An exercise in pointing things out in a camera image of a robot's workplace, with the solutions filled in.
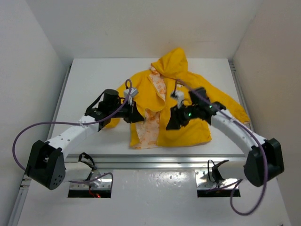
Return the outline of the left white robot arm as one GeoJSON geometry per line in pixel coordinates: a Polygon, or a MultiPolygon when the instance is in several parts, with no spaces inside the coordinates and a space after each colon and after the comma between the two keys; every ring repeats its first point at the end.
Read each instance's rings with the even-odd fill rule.
{"type": "Polygon", "coordinates": [[[79,121],[70,128],[45,142],[32,145],[25,174],[49,190],[63,182],[90,184],[95,164],[78,160],[66,163],[66,157],[90,135],[102,130],[112,118],[122,118],[127,123],[144,121],[138,112],[134,97],[136,88],[127,88],[124,97],[114,89],[106,89],[85,111],[79,121]]]}

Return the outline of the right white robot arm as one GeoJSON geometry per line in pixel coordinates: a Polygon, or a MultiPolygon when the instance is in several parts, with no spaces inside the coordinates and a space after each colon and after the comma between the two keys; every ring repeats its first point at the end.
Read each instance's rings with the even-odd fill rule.
{"type": "Polygon", "coordinates": [[[245,161],[224,160],[215,164],[208,174],[215,183],[229,178],[248,180],[260,187],[285,170],[281,144],[268,140],[243,125],[220,102],[210,102],[203,87],[189,91],[191,105],[184,104],[184,93],[175,90],[171,98],[177,104],[171,108],[167,130],[179,130],[192,119],[201,119],[227,136],[245,154],[245,161]]]}

